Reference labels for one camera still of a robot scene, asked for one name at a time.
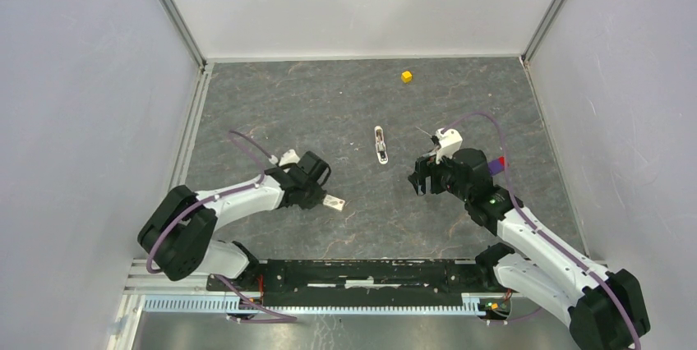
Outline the staple strip box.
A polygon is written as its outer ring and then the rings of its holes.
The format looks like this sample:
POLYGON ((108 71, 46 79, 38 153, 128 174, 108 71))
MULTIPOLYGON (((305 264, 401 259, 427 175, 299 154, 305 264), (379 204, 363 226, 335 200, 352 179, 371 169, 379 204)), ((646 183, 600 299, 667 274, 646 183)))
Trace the staple strip box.
POLYGON ((345 207, 346 202, 345 202, 345 200, 340 199, 336 196, 332 196, 332 195, 327 194, 324 197, 322 204, 328 208, 333 209, 333 210, 342 211, 345 207))

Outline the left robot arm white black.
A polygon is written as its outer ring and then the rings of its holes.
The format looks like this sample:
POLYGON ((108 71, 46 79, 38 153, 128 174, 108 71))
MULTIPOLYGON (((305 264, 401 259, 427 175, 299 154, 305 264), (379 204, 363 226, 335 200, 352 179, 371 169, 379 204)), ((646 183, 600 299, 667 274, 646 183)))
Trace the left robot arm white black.
POLYGON ((137 235, 147 253, 149 274, 171 281, 195 272, 222 276, 236 289, 252 288, 261 274, 258 259, 240 242, 214 239, 221 228, 254 214, 292 206, 310 210, 322 205, 330 165, 308 151, 287 151, 254 178, 228 187, 193 191, 171 189, 137 235))

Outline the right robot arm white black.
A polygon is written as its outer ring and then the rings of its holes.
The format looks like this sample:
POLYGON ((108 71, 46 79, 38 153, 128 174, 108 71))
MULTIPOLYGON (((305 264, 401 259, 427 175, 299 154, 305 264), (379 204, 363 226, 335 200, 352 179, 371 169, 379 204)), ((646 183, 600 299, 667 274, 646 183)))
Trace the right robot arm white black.
POLYGON ((639 349, 651 330, 639 280, 578 252, 495 184, 481 150, 419 157, 408 180, 419 195, 447 192, 472 221, 500 239, 477 257, 474 278, 486 291, 518 292, 555 316, 581 349, 639 349))

